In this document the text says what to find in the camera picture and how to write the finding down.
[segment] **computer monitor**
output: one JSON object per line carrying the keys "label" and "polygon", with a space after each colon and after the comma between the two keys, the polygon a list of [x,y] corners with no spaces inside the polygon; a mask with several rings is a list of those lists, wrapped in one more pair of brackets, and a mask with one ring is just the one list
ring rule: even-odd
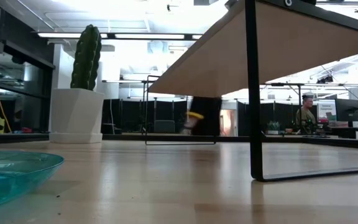
{"label": "computer monitor", "polygon": [[337,121],[358,121],[358,100],[335,99]]}

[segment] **man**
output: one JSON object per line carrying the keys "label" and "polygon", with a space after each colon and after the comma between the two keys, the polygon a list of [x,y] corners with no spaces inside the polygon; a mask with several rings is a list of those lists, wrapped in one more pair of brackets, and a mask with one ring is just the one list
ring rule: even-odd
{"label": "man", "polygon": [[301,107],[301,112],[298,110],[296,112],[296,124],[301,124],[301,132],[306,132],[307,134],[311,134],[312,130],[310,125],[316,124],[316,118],[313,113],[311,113],[310,109],[313,107],[313,96],[303,95],[303,106]]}
{"label": "man", "polygon": [[184,125],[183,134],[195,136],[219,136],[221,133],[219,116],[221,112],[221,98],[197,97],[193,98],[188,119]]}

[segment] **potted plant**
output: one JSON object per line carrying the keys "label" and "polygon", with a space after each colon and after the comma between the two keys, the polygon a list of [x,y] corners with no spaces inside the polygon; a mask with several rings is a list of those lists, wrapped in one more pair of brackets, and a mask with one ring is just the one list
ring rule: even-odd
{"label": "potted plant", "polygon": [[101,142],[104,95],[93,91],[101,47],[98,28],[88,25],[77,43],[71,88],[52,90],[50,142]]}
{"label": "potted plant", "polygon": [[278,134],[280,132],[280,123],[271,121],[267,124],[267,134]]}

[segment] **wooden floor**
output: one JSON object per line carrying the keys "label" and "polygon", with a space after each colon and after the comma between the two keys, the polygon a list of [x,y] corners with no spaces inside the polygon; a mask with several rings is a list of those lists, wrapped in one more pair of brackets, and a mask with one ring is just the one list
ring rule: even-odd
{"label": "wooden floor", "polygon": [[[358,166],[354,149],[307,144],[264,149],[269,174]],[[0,224],[358,224],[358,175],[261,184],[252,181],[244,143],[28,142],[2,144],[0,150],[66,159],[41,188],[1,205]]]}

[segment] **window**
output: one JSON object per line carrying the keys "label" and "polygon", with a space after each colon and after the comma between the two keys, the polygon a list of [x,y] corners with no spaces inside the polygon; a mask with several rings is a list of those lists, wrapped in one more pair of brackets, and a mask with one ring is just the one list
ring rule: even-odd
{"label": "window", "polygon": [[[40,98],[0,89],[0,99],[13,133],[44,131],[40,128],[42,104]],[[0,119],[4,119],[1,109]],[[8,132],[9,129],[5,122],[4,133]]]}
{"label": "window", "polygon": [[43,95],[44,71],[7,53],[0,54],[0,85],[26,93]]}

